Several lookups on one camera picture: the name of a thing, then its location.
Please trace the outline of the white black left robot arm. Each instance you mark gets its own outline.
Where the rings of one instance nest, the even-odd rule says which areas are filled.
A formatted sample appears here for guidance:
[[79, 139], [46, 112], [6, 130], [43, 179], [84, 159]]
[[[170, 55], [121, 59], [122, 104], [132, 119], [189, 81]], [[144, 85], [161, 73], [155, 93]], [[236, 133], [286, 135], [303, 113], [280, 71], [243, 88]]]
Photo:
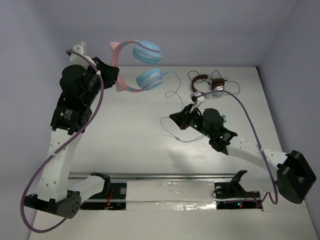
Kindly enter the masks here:
[[78, 186], [68, 189], [68, 177], [84, 126], [96, 113], [91, 105], [98, 93], [117, 81], [119, 68], [93, 58], [95, 67], [73, 64], [63, 69], [59, 85], [62, 93], [53, 112], [50, 127], [50, 158], [43, 169], [35, 193], [21, 199], [21, 206], [72, 219], [82, 202], [93, 195], [111, 193], [110, 177], [94, 172]]

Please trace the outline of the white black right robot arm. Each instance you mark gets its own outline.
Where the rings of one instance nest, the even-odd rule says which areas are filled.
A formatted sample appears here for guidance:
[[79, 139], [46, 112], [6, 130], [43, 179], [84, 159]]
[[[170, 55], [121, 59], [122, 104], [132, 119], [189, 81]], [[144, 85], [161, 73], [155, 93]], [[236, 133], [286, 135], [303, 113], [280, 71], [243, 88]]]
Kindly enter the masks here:
[[191, 127], [207, 137], [209, 145], [215, 151], [266, 170], [267, 176], [273, 177], [280, 195], [291, 203], [301, 204], [317, 180], [301, 152], [278, 152], [245, 140], [224, 127], [225, 119], [214, 108], [200, 112], [189, 104], [169, 117], [181, 130]]

